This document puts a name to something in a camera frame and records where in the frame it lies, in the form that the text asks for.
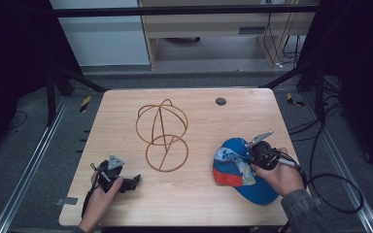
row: gray carpet floor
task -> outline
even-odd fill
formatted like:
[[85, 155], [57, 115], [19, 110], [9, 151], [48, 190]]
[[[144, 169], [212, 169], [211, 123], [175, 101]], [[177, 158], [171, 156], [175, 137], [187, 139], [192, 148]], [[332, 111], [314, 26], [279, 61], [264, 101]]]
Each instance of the gray carpet floor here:
[[[222, 73], [209, 70], [208, 72], [176, 74], [171, 71], [167, 74], [125, 74], [88, 78], [104, 87], [114, 89], [254, 87], [278, 78], [283, 72], [280, 70], [243, 72], [232, 68], [232, 70], [222, 71]], [[296, 106], [287, 101], [288, 92], [293, 95], [295, 101], [306, 102], [307, 99], [314, 97], [314, 91], [301, 95], [292, 88], [290, 82], [293, 80], [284, 85], [288, 88], [287, 91], [279, 89], [275, 91], [288, 129], [314, 120], [314, 115], [308, 107]], [[64, 227], [58, 223], [61, 207], [54, 203], [57, 198], [67, 195], [81, 157], [81, 150], [85, 147], [85, 142], [82, 141], [88, 136], [86, 131], [90, 130], [102, 100], [102, 93], [97, 93], [79, 83], [73, 82], [73, 85], [76, 91], [72, 97], [67, 99], [65, 114], [12, 221], [10, 229], [13, 232], [31, 232], [36, 229], [39, 232], [71, 230], [71, 227]], [[79, 109], [83, 99], [88, 95], [91, 96], [88, 108], [84, 113], [80, 113]], [[336, 98], [331, 98], [326, 107], [329, 108], [337, 103]], [[44, 133], [47, 123], [46, 106], [44, 88], [22, 97], [18, 101], [18, 113], [9, 125], [11, 129], [0, 140], [0, 213], [11, 197], [17, 181]], [[373, 210], [373, 163], [365, 162], [362, 147], [354, 130], [342, 116], [342, 111], [343, 109], [340, 107], [329, 112], [325, 127], [336, 142], [337, 149], [342, 154], [347, 167], [356, 178], [357, 185]], [[315, 125], [301, 133], [291, 135], [300, 163], [306, 169], [308, 169], [314, 140], [299, 140], [314, 137], [317, 132], [318, 126]], [[336, 173], [328, 147], [322, 137], [318, 140], [313, 164], [314, 175]], [[324, 178], [318, 180], [316, 184], [322, 196], [330, 203], [342, 209], [352, 208], [344, 183]], [[322, 210], [338, 231], [366, 232], [358, 215], [341, 214], [325, 204], [322, 204]]]

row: wire hat stand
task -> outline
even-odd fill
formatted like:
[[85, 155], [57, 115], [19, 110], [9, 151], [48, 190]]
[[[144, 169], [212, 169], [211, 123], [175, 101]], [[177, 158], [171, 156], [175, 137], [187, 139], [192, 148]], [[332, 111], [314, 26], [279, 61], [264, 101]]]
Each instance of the wire hat stand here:
[[[151, 131], [150, 124], [147, 125], [149, 120], [153, 121]], [[136, 132], [142, 141], [148, 144], [145, 157], [153, 169], [158, 172], [173, 172], [184, 166], [188, 158], [187, 142], [183, 139], [187, 127], [187, 115], [169, 99], [159, 105], [146, 105], [138, 111]], [[142, 134], [141, 129], [148, 129], [148, 134]], [[176, 144], [184, 144], [185, 148], [177, 146], [176, 152], [170, 152]]]

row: baseball cap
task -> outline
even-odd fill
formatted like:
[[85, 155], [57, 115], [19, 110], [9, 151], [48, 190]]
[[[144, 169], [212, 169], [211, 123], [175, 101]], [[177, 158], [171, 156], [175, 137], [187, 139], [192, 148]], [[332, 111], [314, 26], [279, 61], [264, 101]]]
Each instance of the baseball cap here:
[[258, 177], [248, 164], [247, 154], [241, 138], [225, 141], [214, 156], [213, 173], [219, 184], [233, 186], [241, 195], [257, 205], [267, 205], [278, 197], [278, 193], [263, 178]]

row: light wood surface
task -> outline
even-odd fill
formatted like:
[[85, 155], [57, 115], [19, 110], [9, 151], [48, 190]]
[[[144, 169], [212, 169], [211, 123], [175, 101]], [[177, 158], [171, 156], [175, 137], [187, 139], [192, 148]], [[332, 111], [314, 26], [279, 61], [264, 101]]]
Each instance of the light wood surface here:
[[[226, 105], [216, 99], [223, 97]], [[148, 146], [136, 132], [138, 111], [170, 99], [187, 117], [183, 139], [188, 147], [184, 166], [162, 173], [146, 160]], [[163, 113], [167, 134], [182, 134], [184, 127], [172, 114]], [[139, 122], [140, 135], [151, 136], [154, 114], [145, 113]], [[160, 134], [156, 124], [155, 136]], [[138, 89], [110, 90], [103, 97], [93, 123], [69, 197], [79, 198], [76, 205], [65, 205], [59, 218], [62, 225], [77, 225], [93, 170], [110, 154], [125, 161], [121, 175], [142, 179], [134, 191], [119, 194], [101, 225], [109, 226], [226, 226], [283, 225], [287, 222], [281, 197], [267, 206], [245, 199], [231, 186], [218, 185], [213, 178], [213, 158], [227, 139], [251, 140], [273, 130], [265, 141], [273, 147], [286, 147], [296, 160], [286, 126], [275, 96], [266, 88]], [[164, 154], [164, 148], [156, 151]], [[174, 166], [185, 156], [181, 142], [170, 148], [164, 166]]]

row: gray sleeve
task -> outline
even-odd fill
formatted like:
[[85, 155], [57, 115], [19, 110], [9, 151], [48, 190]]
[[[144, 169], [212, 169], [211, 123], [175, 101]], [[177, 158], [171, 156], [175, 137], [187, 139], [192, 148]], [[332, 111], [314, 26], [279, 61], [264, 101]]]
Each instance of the gray sleeve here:
[[73, 231], [72, 231], [72, 233], [86, 233], [86, 232], [84, 232], [80, 227], [76, 227]]
[[332, 222], [322, 214], [306, 190], [297, 190], [281, 201], [291, 232], [335, 232]]

